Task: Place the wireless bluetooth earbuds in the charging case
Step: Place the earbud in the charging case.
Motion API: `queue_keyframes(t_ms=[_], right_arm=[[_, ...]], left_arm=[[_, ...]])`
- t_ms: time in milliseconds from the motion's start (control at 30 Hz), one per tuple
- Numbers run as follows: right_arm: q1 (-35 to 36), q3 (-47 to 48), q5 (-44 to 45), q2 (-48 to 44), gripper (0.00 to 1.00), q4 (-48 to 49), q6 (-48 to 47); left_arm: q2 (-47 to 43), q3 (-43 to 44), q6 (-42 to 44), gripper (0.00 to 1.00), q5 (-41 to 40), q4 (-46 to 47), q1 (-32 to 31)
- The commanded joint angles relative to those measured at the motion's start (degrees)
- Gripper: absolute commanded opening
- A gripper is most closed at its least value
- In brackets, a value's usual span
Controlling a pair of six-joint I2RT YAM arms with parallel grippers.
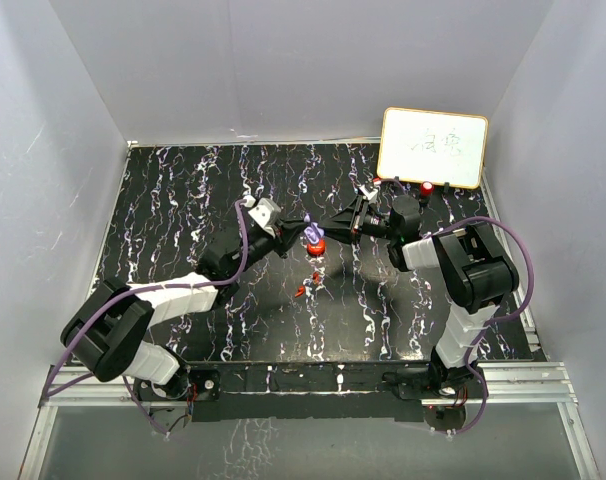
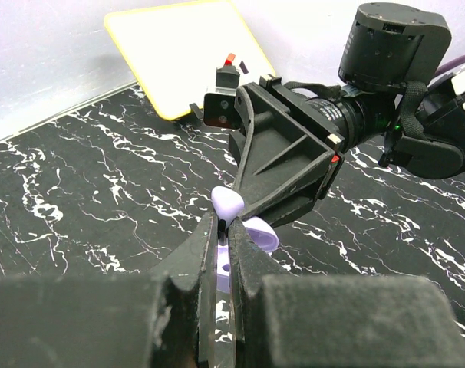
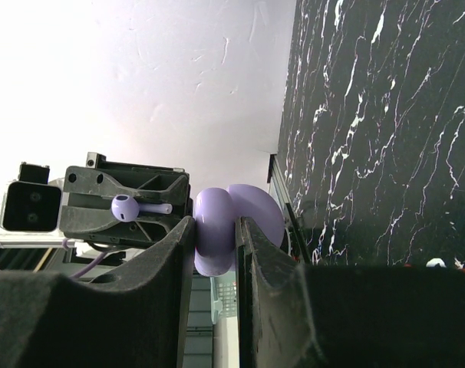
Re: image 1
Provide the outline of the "lilac earbud charging case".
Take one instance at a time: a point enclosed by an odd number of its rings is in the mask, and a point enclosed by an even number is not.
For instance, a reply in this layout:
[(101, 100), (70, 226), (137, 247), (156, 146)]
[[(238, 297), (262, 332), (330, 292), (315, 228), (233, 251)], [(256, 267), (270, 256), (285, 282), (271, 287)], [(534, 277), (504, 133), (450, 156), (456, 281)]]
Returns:
[(304, 229), (305, 236), (309, 243), (316, 245), (324, 239), (324, 230), (318, 225), (317, 222), (309, 223)]

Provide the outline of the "orange earbud charging case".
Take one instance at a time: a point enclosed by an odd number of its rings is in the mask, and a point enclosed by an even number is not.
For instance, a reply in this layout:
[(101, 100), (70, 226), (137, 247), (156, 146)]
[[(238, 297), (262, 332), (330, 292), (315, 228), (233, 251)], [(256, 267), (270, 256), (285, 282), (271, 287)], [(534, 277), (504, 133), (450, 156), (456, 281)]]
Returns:
[(317, 243), (309, 242), (306, 246), (306, 250), (311, 257), (321, 257), (326, 251), (326, 242), (324, 239), (321, 239)]

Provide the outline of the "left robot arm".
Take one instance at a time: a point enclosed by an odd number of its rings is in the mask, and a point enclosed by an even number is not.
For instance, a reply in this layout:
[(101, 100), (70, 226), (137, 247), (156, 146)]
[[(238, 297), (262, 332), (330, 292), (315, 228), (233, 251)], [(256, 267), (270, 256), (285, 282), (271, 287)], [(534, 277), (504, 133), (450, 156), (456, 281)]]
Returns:
[(101, 382), (125, 375), (180, 398), (190, 383), (187, 366), (168, 348), (145, 341), (149, 328), (224, 306), (242, 272), (272, 252), (284, 257), (308, 226), (307, 219), (277, 219), (267, 228), (222, 229), (183, 277), (141, 285), (105, 280), (64, 327), (61, 343)]

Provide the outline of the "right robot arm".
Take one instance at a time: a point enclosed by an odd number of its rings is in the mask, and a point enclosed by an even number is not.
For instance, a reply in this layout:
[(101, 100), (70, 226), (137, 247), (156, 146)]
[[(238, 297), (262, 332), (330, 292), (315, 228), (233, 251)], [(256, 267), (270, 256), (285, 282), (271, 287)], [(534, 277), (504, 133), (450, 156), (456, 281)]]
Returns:
[(387, 240), (390, 262), (401, 272), (441, 272), (451, 304), (430, 359), (382, 376), (401, 398), (427, 393), (449, 397), (478, 377), (478, 343), (504, 298), (519, 286), (518, 271), (494, 233), (497, 220), (467, 218), (422, 238), (422, 210), (419, 200), (403, 195), (382, 214), (361, 194), (320, 223), (326, 237), (344, 244), (356, 244), (363, 235)]

